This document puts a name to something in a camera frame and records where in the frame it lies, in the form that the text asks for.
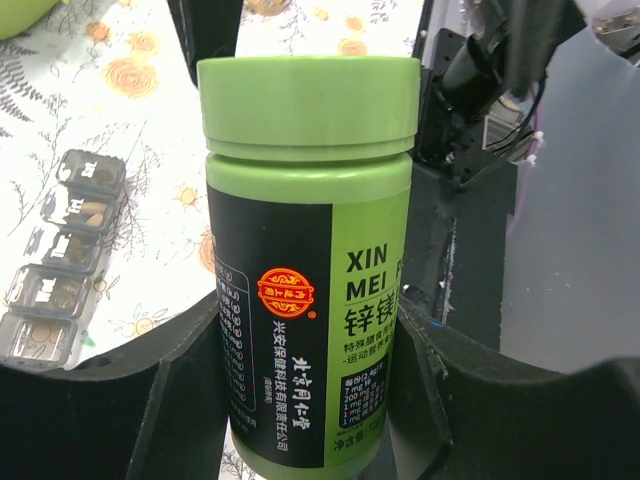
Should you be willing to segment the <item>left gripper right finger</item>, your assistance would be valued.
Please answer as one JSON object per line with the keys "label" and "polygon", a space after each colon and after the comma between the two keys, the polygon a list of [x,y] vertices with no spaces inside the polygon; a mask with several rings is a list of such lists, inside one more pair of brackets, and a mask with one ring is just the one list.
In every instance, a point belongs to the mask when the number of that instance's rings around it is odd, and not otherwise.
{"label": "left gripper right finger", "polygon": [[388,422],[402,479],[635,479],[639,362],[525,364],[436,321],[406,286]]}

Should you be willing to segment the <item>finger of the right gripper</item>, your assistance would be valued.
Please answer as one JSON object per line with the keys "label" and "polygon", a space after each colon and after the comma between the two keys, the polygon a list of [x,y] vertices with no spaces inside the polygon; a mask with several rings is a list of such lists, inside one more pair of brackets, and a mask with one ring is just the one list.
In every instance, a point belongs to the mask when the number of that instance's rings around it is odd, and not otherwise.
{"label": "finger of the right gripper", "polygon": [[200,60],[235,55],[243,2],[168,0],[167,4],[189,76],[197,87]]}
{"label": "finger of the right gripper", "polygon": [[517,168],[506,166],[465,192],[415,164],[407,225],[407,284],[436,321],[497,350],[507,223]]}

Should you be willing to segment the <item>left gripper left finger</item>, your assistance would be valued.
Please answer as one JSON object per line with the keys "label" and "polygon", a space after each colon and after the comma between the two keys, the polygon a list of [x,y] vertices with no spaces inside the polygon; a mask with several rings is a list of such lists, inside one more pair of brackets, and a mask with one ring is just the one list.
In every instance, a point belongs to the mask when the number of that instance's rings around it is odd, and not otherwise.
{"label": "left gripper left finger", "polygon": [[72,370],[1,369],[4,479],[215,479],[228,402],[218,298]]}

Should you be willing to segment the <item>grey weekly pill organizer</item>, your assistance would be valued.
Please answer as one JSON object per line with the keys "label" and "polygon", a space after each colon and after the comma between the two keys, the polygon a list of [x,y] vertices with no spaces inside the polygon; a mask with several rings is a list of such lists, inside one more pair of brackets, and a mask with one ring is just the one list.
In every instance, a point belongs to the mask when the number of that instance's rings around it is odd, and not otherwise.
{"label": "grey weekly pill organizer", "polygon": [[106,236],[124,192],[124,160],[67,151],[22,245],[1,303],[1,361],[43,371],[66,365],[97,301]]}

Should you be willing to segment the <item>green pill bottle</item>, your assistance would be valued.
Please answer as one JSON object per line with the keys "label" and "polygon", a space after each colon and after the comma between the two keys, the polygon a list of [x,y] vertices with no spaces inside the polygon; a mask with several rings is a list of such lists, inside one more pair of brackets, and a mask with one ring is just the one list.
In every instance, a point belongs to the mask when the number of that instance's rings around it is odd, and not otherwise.
{"label": "green pill bottle", "polygon": [[197,65],[237,452],[267,479],[349,479],[384,430],[420,63]]}

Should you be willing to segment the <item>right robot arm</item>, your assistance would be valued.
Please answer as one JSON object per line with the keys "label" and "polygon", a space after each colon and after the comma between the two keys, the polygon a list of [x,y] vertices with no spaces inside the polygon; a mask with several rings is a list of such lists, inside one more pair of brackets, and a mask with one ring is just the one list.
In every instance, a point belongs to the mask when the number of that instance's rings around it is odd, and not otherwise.
{"label": "right robot arm", "polygon": [[[265,352],[278,319],[307,351],[388,323],[375,300],[405,296],[497,349],[507,222],[532,131],[481,134],[511,87],[542,86],[582,21],[533,3],[484,1],[483,32],[436,36],[433,60],[235,53],[242,5],[173,1],[210,151],[207,185],[219,297],[241,280],[241,348]],[[282,314],[276,307],[282,306]]]}

